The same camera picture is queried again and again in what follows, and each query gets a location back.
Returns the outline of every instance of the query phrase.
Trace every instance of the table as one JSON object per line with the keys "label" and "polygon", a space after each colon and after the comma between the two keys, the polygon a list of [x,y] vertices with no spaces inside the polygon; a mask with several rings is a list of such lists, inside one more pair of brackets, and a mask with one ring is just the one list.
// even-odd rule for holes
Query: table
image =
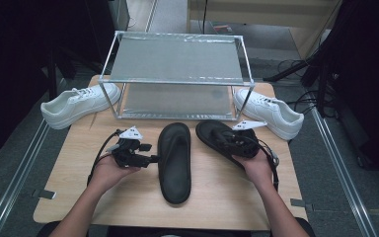
{"label": "table", "polygon": [[[202,20],[205,0],[188,0],[190,20]],[[210,0],[207,21],[289,27],[301,58],[309,56],[336,17],[341,0]]]}
{"label": "table", "polygon": [[[90,85],[96,85],[94,76]],[[272,86],[255,87],[274,96]],[[157,154],[157,139],[162,129],[174,120],[121,119],[110,110],[84,116],[72,124],[45,186],[56,192],[54,199],[42,198],[34,213],[36,222],[62,219],[86,188],[94,159],[107,137],[117,128],[136,126],[142,143],[153,145],[143,155]],[[207,147],[195,134],[198,120],[181,120],[191,135],[191,178],[189,199],[181,205],[168,204],[161,193],[157,164],[125,177],[100,200],[92,223],[104,225],[177,227],[196,229],[268,230],[265,209],[255,187],[244,171]],[[225,121],[230,126],[236,121]],[[290,199],[302,199],[287,142],[267,127],[255,128],[259,139],[278,155],[279,193],[294,216],[307,219],[303,207],[292,206]]]}

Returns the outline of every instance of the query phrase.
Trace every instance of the person's right arm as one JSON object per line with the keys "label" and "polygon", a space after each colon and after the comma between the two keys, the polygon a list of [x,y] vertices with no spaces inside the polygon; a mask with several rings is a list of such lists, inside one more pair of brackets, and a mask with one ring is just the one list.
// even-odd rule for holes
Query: person's right arm
{"label": "person's right arm", "polygon": [[264,152],[260,150],[252,159],[236,156],[233,158],[245,167],[246,174],[263,199],[272,235],[308,236],[275,190],[272,184],[272,171]]}

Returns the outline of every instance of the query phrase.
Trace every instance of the person's left hand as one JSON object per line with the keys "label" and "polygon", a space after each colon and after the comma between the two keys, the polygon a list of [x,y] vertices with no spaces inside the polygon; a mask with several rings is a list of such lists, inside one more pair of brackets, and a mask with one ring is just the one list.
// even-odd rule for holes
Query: person's left hand
{"label": "person's left hand", "polygon": [[112,155],[101,159],[94,170],[94,175],[88,187],[94,187],[105,193],[122,178],[139,171],[138,167],[119,167]]}

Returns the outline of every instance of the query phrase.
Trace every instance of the dark flip-flop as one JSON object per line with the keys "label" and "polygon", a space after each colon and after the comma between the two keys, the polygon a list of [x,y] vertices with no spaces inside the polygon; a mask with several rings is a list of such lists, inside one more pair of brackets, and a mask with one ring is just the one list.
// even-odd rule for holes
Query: dark flip-flop
{"label": "dark flip-flop", "polygon": [[218,146],[219,135],[234,132],[232,128],[218,120],[203,120],[195,128],[195,133],[198,138],[207,146],[217,151],[235,165],[244,169],[241,163],[233,159],[232,155],[226,150]]}
{"label": "dark flip-flop", "polygon": [[190,130],[181,123],[167,125],[158,142],[159,182],[162,195],[172,204],[180,204],[190,196]]}

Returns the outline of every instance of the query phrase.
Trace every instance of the light wood tabletop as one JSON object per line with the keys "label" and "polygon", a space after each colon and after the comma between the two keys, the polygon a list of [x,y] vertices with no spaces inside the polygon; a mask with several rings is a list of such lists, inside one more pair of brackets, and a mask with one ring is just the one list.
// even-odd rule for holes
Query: light wood tabletop
{"label": "light wood tabletop", "polygon": [[[98,76],[90,86],[96,85]],[[274,97],[273,88],[258,83],[254,89]],[[111,110],[89,114],[75,121],[60,150],[57,161],[45,186],[56,192],[54,199],[42,198],[34,213],[36,222],[61,220],[86,188],[93,162],[104,141],[116,129],[136,126],[143,135],[141,143],[152,144],[149,152],[156,155],[159,134],[175,120],[115,119]],[[269,230],[265,209],[245,172],[202,143],[195,134],[199,120],[180,120],[190,130],[191,193],[180,205],[167,203],[161,193],[157,164],[122,179],[104,194],[95,211],[92,223],[122,226],[172,227],[196,229]],[[233,126],[238,121],[224,121]],[[267,127],[255,128],[278,156],[279,194],[294,216],[307,219],[304,207],[292,206],[290,200],[302,199],[288,144]],[[113,138],[107,145],[117,142]]]}

